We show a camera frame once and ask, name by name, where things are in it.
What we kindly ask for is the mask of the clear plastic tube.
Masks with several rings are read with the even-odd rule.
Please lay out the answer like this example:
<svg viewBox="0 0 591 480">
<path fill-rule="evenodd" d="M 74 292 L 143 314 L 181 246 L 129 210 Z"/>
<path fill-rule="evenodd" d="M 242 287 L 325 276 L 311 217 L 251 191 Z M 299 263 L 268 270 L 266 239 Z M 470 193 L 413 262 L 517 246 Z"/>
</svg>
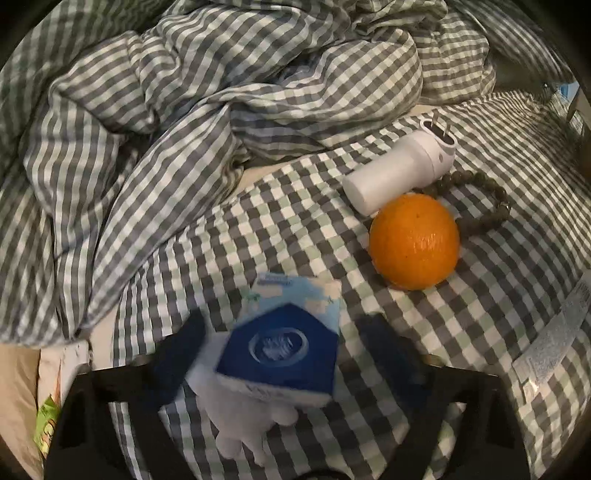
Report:
<svg viewBox="0 0 591 480">
<path fill-rule="evenodd" d="M 564 359 L 590 313 L 590 272 L 587 271 L 564 300 L 559 312 L 514 362 L 521 385 L 538 388 Z"/>
</svg>

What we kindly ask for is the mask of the white plush toy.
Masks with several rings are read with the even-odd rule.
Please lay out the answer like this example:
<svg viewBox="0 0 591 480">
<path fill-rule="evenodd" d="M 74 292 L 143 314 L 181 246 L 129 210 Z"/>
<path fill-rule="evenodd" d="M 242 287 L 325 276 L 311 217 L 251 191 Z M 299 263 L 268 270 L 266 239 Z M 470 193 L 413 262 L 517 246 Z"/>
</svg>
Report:
<svg viewBox="0 0 591 480">
<path fill-rule="evenodd" d="M 297 422 L 297 409 L 291 405 L 263 402 L 232 391 L 217 379 L 214 369 L 228 332 L 214 332 L 205 341 L 186 381 L 197 395 L 198 404 L 217 428 L 215 446 L 221 457 L 238 458 L 242 449 L 252 452 L 256 465 L 266 463 L 263 443 L 273 426 L 291 426 Z"/>
</svg>

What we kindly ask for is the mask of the orange fruit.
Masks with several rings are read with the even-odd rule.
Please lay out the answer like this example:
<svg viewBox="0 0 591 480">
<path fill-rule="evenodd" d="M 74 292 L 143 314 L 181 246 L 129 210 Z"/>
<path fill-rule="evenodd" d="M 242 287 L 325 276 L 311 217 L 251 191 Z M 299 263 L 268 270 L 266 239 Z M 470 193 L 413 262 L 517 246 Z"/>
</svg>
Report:
<svg viewBox="0 0 591 480">
<path fill-rule="evenodd" d="M 433 287 L 455 270 L 459 229 L 446 207 L 424 194 L 405 194 L 384 206 L 370 225 L 369 254 L 394 288 Z"/>
</svg>

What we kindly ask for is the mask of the blue tissue pack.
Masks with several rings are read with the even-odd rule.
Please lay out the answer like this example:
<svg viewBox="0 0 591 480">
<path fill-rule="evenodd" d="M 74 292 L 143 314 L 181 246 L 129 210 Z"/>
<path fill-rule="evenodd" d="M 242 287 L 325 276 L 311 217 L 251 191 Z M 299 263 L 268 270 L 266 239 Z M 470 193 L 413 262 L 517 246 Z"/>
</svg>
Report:
<svg viewBox="0 0 591 480">
<path fill-rule="evenodd" d="M 259 275 L 215 367 L 221 384 L 266 402 L 327 405 L 335 388 L 341 292 L 335 280 Z"/>
</svg>

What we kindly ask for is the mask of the white handheld device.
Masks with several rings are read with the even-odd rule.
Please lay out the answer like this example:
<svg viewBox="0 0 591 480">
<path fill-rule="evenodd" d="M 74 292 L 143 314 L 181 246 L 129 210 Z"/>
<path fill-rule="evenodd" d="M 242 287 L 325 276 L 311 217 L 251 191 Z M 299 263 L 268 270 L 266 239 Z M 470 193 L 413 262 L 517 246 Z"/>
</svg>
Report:
<svg viewBox="0 0 591 480">
<path fill-rule="evenodd" d="M 373 215 L 387 203 L 449 173 L 457 147 L 458 141 L 447 127 L 424 120 L 391 150 L 346 175 L 342 188 L 356 212 Z"/>
</svg>

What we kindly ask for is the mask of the green snack bag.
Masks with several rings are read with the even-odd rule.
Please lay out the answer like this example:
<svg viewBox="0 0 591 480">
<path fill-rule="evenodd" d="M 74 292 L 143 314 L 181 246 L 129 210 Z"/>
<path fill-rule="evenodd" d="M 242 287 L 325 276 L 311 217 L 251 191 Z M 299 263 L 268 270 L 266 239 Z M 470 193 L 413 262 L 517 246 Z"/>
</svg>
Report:
<svg viewBox="0 0 591 480">
<path fill-rule="evenodd" d="M 37 411 L 34 443 L 43 458 L 46 458 L 55 432 L 60 406 L 52 396 L 48 396 Z"/>
</svg>

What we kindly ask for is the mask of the orange packet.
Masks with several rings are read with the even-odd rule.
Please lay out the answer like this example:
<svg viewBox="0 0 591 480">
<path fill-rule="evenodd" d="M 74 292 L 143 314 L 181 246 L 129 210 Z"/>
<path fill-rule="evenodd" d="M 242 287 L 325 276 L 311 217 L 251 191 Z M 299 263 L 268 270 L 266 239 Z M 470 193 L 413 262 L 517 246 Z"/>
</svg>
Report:
<svg viewBox="0 0 591 480">
<path fill-rule="evenodd" d="M 38 406 L 48 397 L 61 406 L 79 369 L 90 365 L 91 353 L 85 341 L 42 349 L 38 366 Z"/>
</svg>

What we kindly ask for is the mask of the grey checked bed sheet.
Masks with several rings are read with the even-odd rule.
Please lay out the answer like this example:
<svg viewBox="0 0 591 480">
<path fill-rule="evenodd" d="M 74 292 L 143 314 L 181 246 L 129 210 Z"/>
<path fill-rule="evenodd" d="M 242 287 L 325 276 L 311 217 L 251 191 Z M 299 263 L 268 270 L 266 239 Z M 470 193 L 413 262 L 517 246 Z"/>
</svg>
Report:
<svg viewBox="0 0 591 480">
<path fill-rule="evenodd" d="M 393 327 L 456 368 L 499 375 L 512 387 L 531 472 L 540 477 L 566 445 L 590 400 L 590 328 L 525 401 L 513 368 L 590 267 L 590 186 L 576 161 L 577 135 L 559 96 L 494 93 L 443 108 L 459 148 L 456 165 L 484 172 L 508 193 L 509 219 L 467 239 L 455 272 L 438 286 L 391 289 L 367 252 L 370 220 L 342 195 L 342 177 L 390 150 L 419 125 L 406 117 L 365 140 L 294 161 L 186 227 L 157 250 L 122 293 L 113 362 L 152 352 L 193 309 L 212 329 L 231 328 L 263 272 L 342 285 L 335 399 L 270 431 L 267 458 L 219 456 L 214 427 L 183 388 L 162 419 L 200 479 L 290 479 L 331 466 L 356 479 L 379 475 L 407 429 L 356 319 L 383 313 Z"/>
</svg>

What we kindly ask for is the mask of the grey checked duvet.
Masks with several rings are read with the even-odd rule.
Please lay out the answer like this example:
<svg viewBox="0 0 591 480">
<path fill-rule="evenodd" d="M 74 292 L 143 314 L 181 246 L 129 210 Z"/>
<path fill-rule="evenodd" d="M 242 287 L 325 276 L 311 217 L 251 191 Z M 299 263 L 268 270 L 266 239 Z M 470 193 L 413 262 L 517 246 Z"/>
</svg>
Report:
<svg viewBox="0 0 591 480">
<path fill-rule="evenodd" d="M 1 339 L 96 324 L 246 162 L 572 72 L 513 1 L 63 1 L 1 69 Z"/>
</svg>

